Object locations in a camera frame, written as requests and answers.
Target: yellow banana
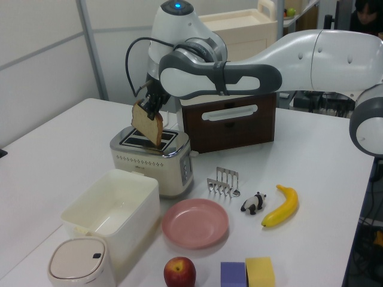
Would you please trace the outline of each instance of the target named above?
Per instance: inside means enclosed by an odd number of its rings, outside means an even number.
[[[262,225],[265,227],[273,227],[283,222],[298,208],[298,193],[294,188],[279,184],[276,187],[286,196],[286,201],[263,218]]]

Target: metal toast rack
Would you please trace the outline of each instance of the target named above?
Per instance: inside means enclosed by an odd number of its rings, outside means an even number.
[[[238,172],[230,169],[224,169],[217,167],[216,180],[208,178],[208,189],[211,193],[225,195],[232,197],[238,197],[241,193],[238,190]]]

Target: pink plate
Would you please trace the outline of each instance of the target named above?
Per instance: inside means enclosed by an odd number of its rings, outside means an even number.
[[[162,231],[174,244],[199,249],[217,243],[229,227],[229,217],[218,203],[187,199],[173,205],[162,219]]]

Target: white container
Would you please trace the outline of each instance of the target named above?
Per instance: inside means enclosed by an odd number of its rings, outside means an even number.
[[[229,61],[247,59],[276,41],[276,8],[271,0],[258,0],[257,9],[204,15],[199,18],[225,42]]]
[[[61,214],[72,238],[104,239],[116,272],[160,216],[157,180],[114,169],[85,191]]]
[[[54,287],[115,287],[108,246],[100,238],[63,242],[53,253],[48,278]]]

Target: purple block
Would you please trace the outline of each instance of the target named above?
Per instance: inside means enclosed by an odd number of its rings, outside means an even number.
[[[244,262],[221,262],[221,287],[247,287]]]

